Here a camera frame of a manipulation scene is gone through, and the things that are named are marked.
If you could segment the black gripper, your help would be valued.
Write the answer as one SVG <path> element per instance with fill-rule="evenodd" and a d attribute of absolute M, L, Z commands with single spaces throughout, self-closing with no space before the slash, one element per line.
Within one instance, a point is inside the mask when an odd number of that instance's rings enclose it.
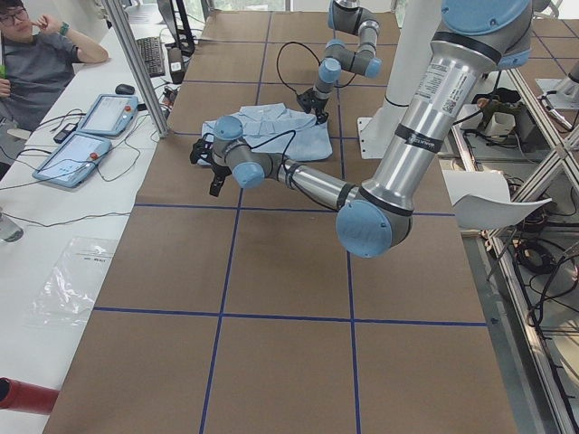
<path fill-rule="evenodd" d="M 317 90 L 313 90 L 316 98 L 316 102 L 313 106 L 311 112 L 314 112 L 316 115 L 316 124 L 322 125 L 327 123 L 329 114 L 326 112 L 326 105 L 329 100 L 329 94 L 324 92 L 319 92 Z"/>
<path fill-rule="evenodd" d="M 211 196 L 219 196 L 226 178 L 231 175 L 231 169 L 228 166 L 213 164 L 212 171 L 214 173 L 214 179 L 210 184 L 209 194 Z"/>

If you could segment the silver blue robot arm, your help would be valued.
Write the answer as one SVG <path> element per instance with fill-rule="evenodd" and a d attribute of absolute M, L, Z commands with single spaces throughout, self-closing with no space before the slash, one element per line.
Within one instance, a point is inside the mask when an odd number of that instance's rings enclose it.
<path fill-rule="evenodd" d="M 325 107 L 342 71 L 375 78 L 382 67 L 382 60 L 376 56 L 380 24 L 376 16 L 360 6 L 358 1 L 331 1 L 327 24 L 337 32 L 357 36 L 359 43 L 352 51 L 338 39 L 329 41 L 314 86 L 297 96 L 305 113 L 314 111 L 318 125 L 327 122 Z"/>
<path fill-rule="evenodd" d="M 228 176 L 243 189 L 273 179 L 337 212 L 346 250 L 373 258 L 401 243 L 412 228 L 413 194 L 440 151 L 481 75 L 516 68 L 530 54 L 529 1 L 445 1 L 430 46 L 432 58 L 375 174 L 360 185 L 295 162 L 257 153 L 234 117 L 217 120 L 208 161 L 217 195 Z"/>

